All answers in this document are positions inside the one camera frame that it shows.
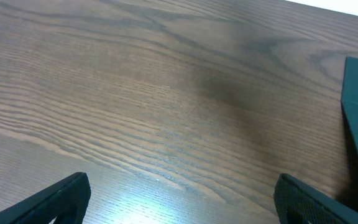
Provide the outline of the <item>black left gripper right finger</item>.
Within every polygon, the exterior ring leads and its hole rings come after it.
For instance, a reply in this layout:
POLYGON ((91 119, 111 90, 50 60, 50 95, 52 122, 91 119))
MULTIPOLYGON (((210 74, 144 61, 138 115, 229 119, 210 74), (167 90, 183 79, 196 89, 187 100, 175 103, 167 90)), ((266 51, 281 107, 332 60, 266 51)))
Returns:
POLYGON ((358 212, 289 174, 280 174, 273 199, 281 224, 358 224, 358 212))

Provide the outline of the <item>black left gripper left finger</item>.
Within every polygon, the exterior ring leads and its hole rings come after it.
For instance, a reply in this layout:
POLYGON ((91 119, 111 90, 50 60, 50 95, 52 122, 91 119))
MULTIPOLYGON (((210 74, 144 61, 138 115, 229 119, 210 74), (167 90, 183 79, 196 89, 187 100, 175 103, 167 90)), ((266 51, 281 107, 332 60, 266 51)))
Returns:
POLYGON ((88 176, 76 172, 0 212, 0 223, 81 224, 91 197, 88 176))

